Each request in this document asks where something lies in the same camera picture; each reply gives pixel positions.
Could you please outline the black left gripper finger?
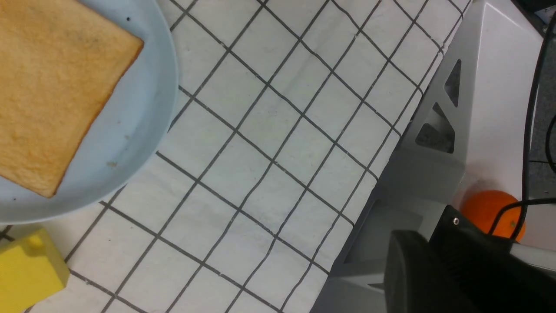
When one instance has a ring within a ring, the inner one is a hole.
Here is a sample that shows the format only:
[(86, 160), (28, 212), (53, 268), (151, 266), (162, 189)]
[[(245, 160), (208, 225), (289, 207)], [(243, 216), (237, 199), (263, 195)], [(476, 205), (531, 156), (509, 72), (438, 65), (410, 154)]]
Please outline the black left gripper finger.
[(388, 313), (553, 313), (555, 254), (484, 234), (446, 206), (431, 238), (393, 230), (384, 270)]

